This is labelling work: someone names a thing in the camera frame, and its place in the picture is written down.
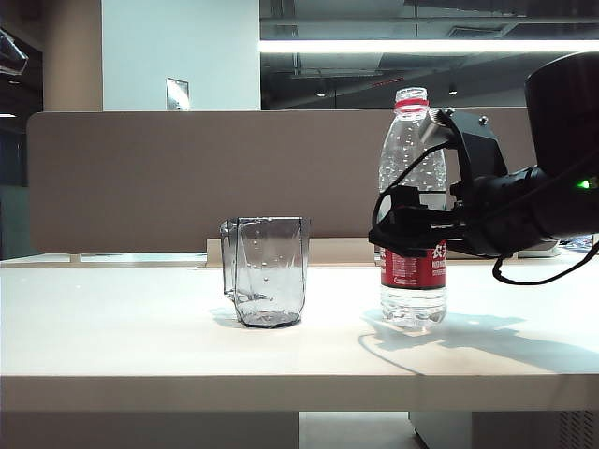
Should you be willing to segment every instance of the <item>fluorescent light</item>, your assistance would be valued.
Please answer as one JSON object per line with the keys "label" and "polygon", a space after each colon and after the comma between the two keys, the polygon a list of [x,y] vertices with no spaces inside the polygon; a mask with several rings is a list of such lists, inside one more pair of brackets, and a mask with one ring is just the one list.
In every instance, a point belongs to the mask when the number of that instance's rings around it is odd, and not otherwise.
{"label": "fluorescent light", "polygon": [[258,48],[261,53],[571,53],[599,51],[599,40],[261,40]]}

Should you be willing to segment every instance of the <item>desk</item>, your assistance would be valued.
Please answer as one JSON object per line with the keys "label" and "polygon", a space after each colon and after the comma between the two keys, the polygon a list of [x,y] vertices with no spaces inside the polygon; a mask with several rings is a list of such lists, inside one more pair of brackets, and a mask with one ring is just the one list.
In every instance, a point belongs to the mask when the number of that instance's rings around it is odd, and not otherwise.
{"label": "desk", "polygon": [[[540,278],[572,257],[518,261]],[[5,412],[599,409],[597,265],[545,286],[452,261],[429,333],[381,319],[378,268],[309,268],[302,322],[246,329],[218,268],[0,269]]]}

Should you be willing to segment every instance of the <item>glass cup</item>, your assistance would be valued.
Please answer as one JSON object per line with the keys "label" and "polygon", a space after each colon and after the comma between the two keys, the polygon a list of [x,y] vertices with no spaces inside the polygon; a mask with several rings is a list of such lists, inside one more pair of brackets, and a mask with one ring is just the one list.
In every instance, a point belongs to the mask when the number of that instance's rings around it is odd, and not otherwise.
{"label": "glass cup", "polygon": [[249,327],[291,326],[305,301],[310,219],[231,218],[221,224],[225,296]]}

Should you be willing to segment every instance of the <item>beige partition panel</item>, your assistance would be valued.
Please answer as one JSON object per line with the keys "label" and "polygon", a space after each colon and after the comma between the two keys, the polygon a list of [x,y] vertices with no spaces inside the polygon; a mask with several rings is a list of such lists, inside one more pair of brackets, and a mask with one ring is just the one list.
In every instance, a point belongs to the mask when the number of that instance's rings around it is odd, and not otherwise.
{"label": "beige partition panel", "polygon": [[[483,112],[510,167],[529,164],[526,110]],[[268,215],[311,217],[313,237],[365,237],[391,119],[384,109],[39,113],[28,124],[32,241],[45,253],[204,251],[225,218]]]}

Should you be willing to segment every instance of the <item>plastic water bottle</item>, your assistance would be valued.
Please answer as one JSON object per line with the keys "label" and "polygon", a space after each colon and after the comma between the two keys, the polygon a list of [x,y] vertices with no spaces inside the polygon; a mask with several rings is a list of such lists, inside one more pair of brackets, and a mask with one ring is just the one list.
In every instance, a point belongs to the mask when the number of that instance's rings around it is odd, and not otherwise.
{"label": "plastic water bottle", "polygon": [[[395,98],[391,124],[379,166],[379,192],[383,192],[425,151],[418,128],[429,109],[427,90],[401,89]],[[420,202],[443,210],[446,203],[446,164],[443,152],[433,152],[403,180],[417,187]],[[387,214],[390,198],[381,206]],[[446,245],[442,241],[427,257],[401,257],[381,248],[381,305],[385,319],[401,327],[426,328],[446,315]]]}

